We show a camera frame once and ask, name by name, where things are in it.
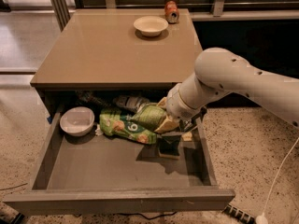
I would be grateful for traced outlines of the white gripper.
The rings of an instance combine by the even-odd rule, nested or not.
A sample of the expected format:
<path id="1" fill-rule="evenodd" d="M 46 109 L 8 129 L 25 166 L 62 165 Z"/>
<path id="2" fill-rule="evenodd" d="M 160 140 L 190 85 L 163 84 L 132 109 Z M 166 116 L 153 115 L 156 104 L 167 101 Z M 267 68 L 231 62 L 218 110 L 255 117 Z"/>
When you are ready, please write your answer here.
<path id="1" fill-rule="evenodd" d="M 166 109 L 167 116 L 161 125 L 155 130 L 156 133 L 167 133 L 177 127 L 183 132 L 190 132 L 197 126 L 197 120 L 203 120 L 207 108 L 205 106 L 192 109 L 188 107 L 179 94 L 181 84 L 172 88 L 166 97 L 162 98 L 157 106 Z"/>

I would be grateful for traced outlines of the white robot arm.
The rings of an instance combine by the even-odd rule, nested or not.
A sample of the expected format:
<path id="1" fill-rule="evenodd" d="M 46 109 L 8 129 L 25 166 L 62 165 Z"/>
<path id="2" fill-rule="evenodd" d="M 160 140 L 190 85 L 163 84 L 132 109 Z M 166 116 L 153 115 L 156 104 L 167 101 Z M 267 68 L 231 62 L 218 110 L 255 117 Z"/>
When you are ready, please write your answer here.
<path id="1" fill-rule="evenodd" d="M 175 121 L 189 120 L 203 106 L 237 93 L 296 128 L 299 126 L 299 79 L 266 72 L 227 49 L 203 50 L 193 73 L 172 88 L 166 112 Z"/>

